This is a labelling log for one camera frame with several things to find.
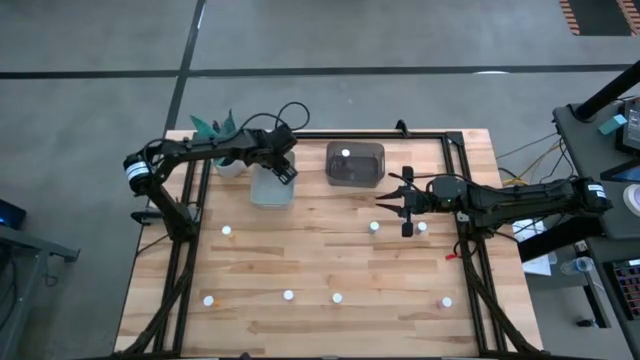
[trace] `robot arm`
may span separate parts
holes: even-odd
[[[160,139],[158,142],[155,146],[149,143],[127,156],[123,165],[131,190],[136,196],[148,196],[158,207],[173,241],[190,241],[196,236],[195,222],[187,206],[177,203],[162,186],[180,163],[224,157],[242,160],[246,165],[260,164],[270,169],[283,184],[290,183],[297,175],[284,157],[297,143],[285,123],[269,133],[240,129],[225,139],[196,137],[183,141]]]
[[[378,199],[403,198],[404,206],[377,204],[405,218],[402,236],[413,236],[411,214],[463,213],[477,229],[487,233],[501,225],[532,217],[556,213],[599,216],[610,209],[602,185],[588,178],[572,177],[547,184],[515,186],[495,189],[478,185],[457,175],[435,176],[421,191],[413,180],[413,168],[405,166],[402,176],[405,185]]]

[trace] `clear container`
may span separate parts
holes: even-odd
[[[333,186],[376,187],[384,177],[384,146],[332,141],[327,144],[325,172]]]
[[[295,166],[295,154],[290,151],[284,155],[291,166]],[[262,166],[254,166],[251,174],[251,202],[266,210],[286,210],[293,202],[295,179],[287,185]]]
[[[588,256],[565,261],[560,265],[560,271],[565,275],[576,275],[589,272],[594,268],[593,260]]]

